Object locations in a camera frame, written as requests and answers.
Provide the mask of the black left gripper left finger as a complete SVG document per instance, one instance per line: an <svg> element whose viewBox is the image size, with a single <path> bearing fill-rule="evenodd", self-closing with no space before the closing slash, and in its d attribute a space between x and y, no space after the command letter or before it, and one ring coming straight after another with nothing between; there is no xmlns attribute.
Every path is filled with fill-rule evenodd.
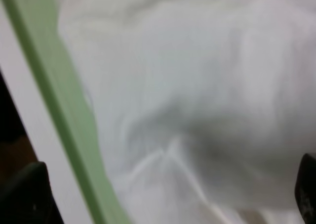
<svg viewBox="0 0 316 224"><path fill-rule="evenodd" d="M32 162L0 186L2 224L62 224L47 166Z"/></svg>

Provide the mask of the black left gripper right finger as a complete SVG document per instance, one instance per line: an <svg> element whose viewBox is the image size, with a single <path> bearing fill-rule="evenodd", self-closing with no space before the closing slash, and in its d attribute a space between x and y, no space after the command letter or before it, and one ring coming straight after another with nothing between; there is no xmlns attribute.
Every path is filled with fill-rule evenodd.
<svg viewBox="0 0 316 224"><path fill-rule="evenodd" d="M316 224L316 155L306 153L300 162L295 200L304 223Z"/></svg>

